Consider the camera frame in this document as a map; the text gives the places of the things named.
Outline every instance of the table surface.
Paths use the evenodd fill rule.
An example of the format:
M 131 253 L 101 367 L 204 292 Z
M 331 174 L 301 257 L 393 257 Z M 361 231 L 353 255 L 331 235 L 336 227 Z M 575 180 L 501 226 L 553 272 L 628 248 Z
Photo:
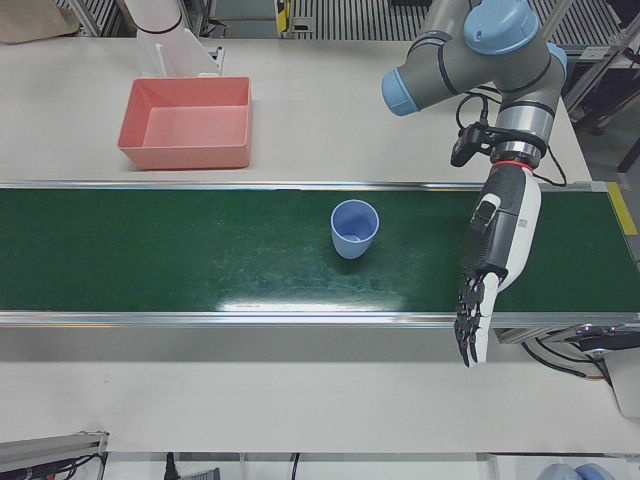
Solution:
M 117 141 L 132 81 L 133 39 L 0 45 L 0 179 L 484 182 L 486 157 L 449 164 L 459 98 L 404 118 L 384 105 L 384 74 L 404 42 L 226 40 L 224 76 L 251 79 L 251 165 L 141 172 Z M 477 119 L 473 102 L 463 122 Z M 590 180 L 563 105 L 550 141 L 569 181 Z M 559 178 L 550 159 L 541 175 Z
M 56 39 L 0 46 L 0 179 L 485 180 L 485 159 L 448 165 L 457 101 L 386 111 L 380 80 L 406 44 L 224 44 L 224 74 L 253 82 L 250 168 L 136 171 L 116 148 L 134 42 Z M 589 180 L 562 107 L 551 144 Z M 0 441 L 105 429 L 131 452 L 640 451 L 640 422 L 603 382 L 493 337 L 467 370 L 447 330 L 7 328 L 0 361 Z

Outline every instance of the blue cup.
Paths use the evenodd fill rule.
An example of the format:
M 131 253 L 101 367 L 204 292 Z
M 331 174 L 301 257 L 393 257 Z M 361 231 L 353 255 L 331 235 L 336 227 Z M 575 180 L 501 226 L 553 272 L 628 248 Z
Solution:
M 376 210 L 362 200 L 345 200 L 331 213 L 333 246 L 342 258 L 353 260 L 367 251 L 378 233 Z

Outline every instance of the black cable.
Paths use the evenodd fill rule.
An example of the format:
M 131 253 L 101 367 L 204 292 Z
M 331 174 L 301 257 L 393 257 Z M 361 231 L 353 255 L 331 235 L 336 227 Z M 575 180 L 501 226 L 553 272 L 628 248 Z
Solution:
M 594 377 L 594 376 L 591 376 L 591 375 L 587 375 L 584 372 L 580 372 L 578 370 L 573 370 L 572 368 L 561 367 L 560 365 L 556 365 L 555 363 L 548 362 L 544 358 L 542 358 L 542 357 L 538 356 L 536 353 L 534 353 L 529 348 L 529 345 L 527 345 L 525 342 L 522 342 L 520 345 L 522 346 L 522 348 L 524 348 L 524 351 L 527 352 L 531 358 L 533 358 L 536 362 L 541 363 L 545 367 L 551 368 L 553 370 L 557 370 L 558 372 L 568 373 L 570 375 L 573 375 L 573 376 L 576 376 L 576 377 L 579 377 L 579 378 L 584 378 L 586 380 L 604 380 L 604 377 Z
M 567 176 L 565 175 L 564 170 L 562 169 L 562 166 L 560 165 L 560 162 L 558 162 L 558 159 L 553 154 L 553 150 L 551 150 L 551 146 L 548 147 L 548 150 L 549 150 L 549 154 L 551 155 L 551 160 L 553 160 L 553 163 L 555 163 L 556 168 L 558 169 L 558 172 L 560 172 L 560 176 L 562 177 L 562 183 L 554 182 L 553 180 L 550 180 L 547 177 L 543 177 L 542 175 L 538 175 L 537 173 L 534 173 L 533 176 L 536 177 L 536 178 L 539 178 L 540 180 L 544 180 L 547 183 L 550 183 L 554 187 L 566 187 L 567 186 Z
M 538 337 L 535 338 L 535 341 L 536 341 L 536 343 L 538 345 L 540 345 L 542 348 L 544 348 L 547 352 L 549 352 L 552 355 L 555 355 L 558 358 L 562 358 L 563 360 L 567 360 L 569 362 L 575 362 L 575 363 L 593 363 L 591 360 L 582 360 L 582 359 L 578 359 L 578 358 L 571 358 L 571 357 L 567 357 L 566 355 L 563 355 L 560 352 L 556 352 L 555 350 L 552 350 L 547 345 L 545 345 Z
M 466 92 L 464 92 L 464 93 L 466 93 L 467 95 L 472 95 L 472 94 L 473 94 L 473 95 L 480 95 L 481 97 L 486 98 L 488 101 L 493 102 L 493 103 L 496 103 L 496 104 L 498 104 L 498 105 L 500 105 L 500 104 L 502 103 L 502 101 L 501 101 L 501 100 L 496 100 L 496 99 L 495 99 L 495 98 L 493 98 L 491 95 L 487 95 L 487 94 L 485 94 L 485 93 L 481 93 L 481 92 L 474 92 L 473 90 L 468 90 L 468 91 L 466 91 Z
M 474 88 L 477 88 L 478 90 L 484 90 L 485 92 L 497 93 L 498 95 L 502 95 L 500 93 L 500 90 L 498 90 L 497 88 L 487 87 L 486 85 L 480 85 L 479 87 Z
M 298 472 L 298 462 L 300 461 L 300 452 L 293 456 L 293 468 L 291 469 L 291 480 L 296 480 L 296 473 Z
M 489 101 L 487 100 L 487 96 L 481 93 L 469 93 L 462 99 L 462 101 L 458 104 L 458 108 L 456 109 L 456 123 L 458 124 L 458 128 L 460 128 L 460 130 L 465 129 L 465 126 L 462 125 L 462 121 L 460 120 L 460 112 L 462 111 L 462 107 L 464 107 L 465 103 L 467 103 L 472 98 L 479 98 L 480 100 L 482 100 L 480 121 L 482 122 L 484 120 L 484 124 L 486 125 L 487 117 L 489 116 Z
M 603 365 L 604 358 L 595 359 L 591 355 L 589 355 L 587 353 L 584 353 L 579 345 L 577 345 L 575 343 L 570 343 L 569 345 L 571 345 L 573 348 L 575 348 L 580 353 L 582 353 L 585 357 L 587 357 L 591 361 L 591 363 L 593 363 L 596 366 L 596 368 L 598 370 L 600 370 L 600 373 L 602 373 L 602 376 L 604 377 L 605 381 L 609 384 L 609 386 L 611 388 L 613 388 L 613 382 L 611 381 L 611 375 L 609 375 L 609 372 L 607 371 L 607 367 L 605 365 Z

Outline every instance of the plastic bin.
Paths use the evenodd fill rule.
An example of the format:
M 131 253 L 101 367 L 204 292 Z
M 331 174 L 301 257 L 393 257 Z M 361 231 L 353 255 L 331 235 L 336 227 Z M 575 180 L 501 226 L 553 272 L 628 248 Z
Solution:
M 118 148 L 143 170 L 246 167 L 251 152 L 249 79 L 135 80 Z

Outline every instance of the cable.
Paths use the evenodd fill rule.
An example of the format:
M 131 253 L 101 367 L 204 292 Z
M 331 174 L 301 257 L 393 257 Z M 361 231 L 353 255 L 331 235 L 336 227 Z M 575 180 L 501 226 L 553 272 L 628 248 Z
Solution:
M 524 348 L 524 351 L 527 352 L 531 358 L 533 358 L 536 362 L 541 363 L 545 367 L 551 368 L 553 370 L 557 370 L 558 372 L 568 373 L 570 375 L 574 375 L 574 376 L 579 377 L 579 378 L 584 378 L 586 380 L 604 380 L 604 377 L 588 375 L 588 374 L 586 374 L 584 372 L 580 372 L 578 370 L 573 370 L 572 368 L 561 367 L 560 365 L 556 365 L 555 363 L 548 362 L 544 358 L 542 358 L 542 357 L 538 356 L 536 353 L 534 353 L 529 348 L 529 345 L 527 345 L 525 342 L 522 342 L 520 345 L 522 346 L 522 348 Z
M 607 367 L 604 364 L 604 358 L 595 359 L 591 355 L 589 355 L 587 353 L 584 353 L 582 351 L 582 349 L 580 348 L 580 346 L 578 344 L 576 344 L 576 343 L 570 343 L 569 345 L 571 345 L 573 348 L 575 348 L 580 353 L 582 353 L 585 357 L 587 357 L 591 361 L 591 363 L 593 363 L 596 366 L 596 368 L 598 370 L 600 370 L 600 373 L 602 373 L 602 376 L 604 377 L 605 381 L 609 384 L 609 386 L 611 388 L 613 388 L 613 382 L 611 381 L 611 375 L 609 375 L 609 371 L 607 370 Z
M 560 172 L 560 176 L 562 177 L 562 183 L 554 182 L 553 180 L 550 180 L 547 177 L 543 177 L 542 175 L 538 175 L 537 173 L 534 173 L 533 176 L 536 177 L 536 178 L 539 178 L 540 180 L 544 180 L 547 183 L 550 183 L 554 187 L 566 187 L 567 186 L 567 176 L 565 175 L 564 170 L 562 169 L 562 166 L 560 165 L 560 162 L 558 162 L 558 159 L 553 154 L 553 150 L 551 150 L 551 146 L 548 147 L 548 150 L 549 150 L 549 154 L 551 155 L 551 160 L 553 160 L 553 163 L 555 163 L 556 168 L 558 169 L 558 172 Z
M 489 116 L 489 101 L 487 100 L 488 97 L 482 93 L 469 93 L 462 99 L 462 101 L 458 104 L 458 108 L 456 109 L 456 123 L 458 124 L 458 128 L 460 128 L 460 130 L 464 130 L 466 128 L 464 125 L 462 125 L 462 121 L 460 120 L 460 112 L 462 111 L 462 107 L 464 107 L 464 104 L 472 98 L 479 98 L 480 100 L 482 100 L 480 122 L 484 121 L 484 125 L 487 124 L 487 117 Z
M 298 472 L 298 461 L 300 460 L 300 452 L 293 456 L 293 468 L 291 469 L 291 480 L 296 480 L 296 473 Z
M 552 350 L 551 348 L 549 348 L 548 346 L 546 346 L 538 337 L 535 338 L 535 341 L 538 345 L 540 345 L 542 348 L 544 348 L 547 352 L 549 352 L 552 355 L 555 355 L 556 357 L 562 358 L 563 360 L 567 360 L 569 362 L 575 362 L 575 363 L 593 363 L 591 360 L 581 360 L 578 358 L 571 358 L 571 357 L 567 357 L 566 355 L 561 354 L 560 352 L 556 352 L 555 350 Z

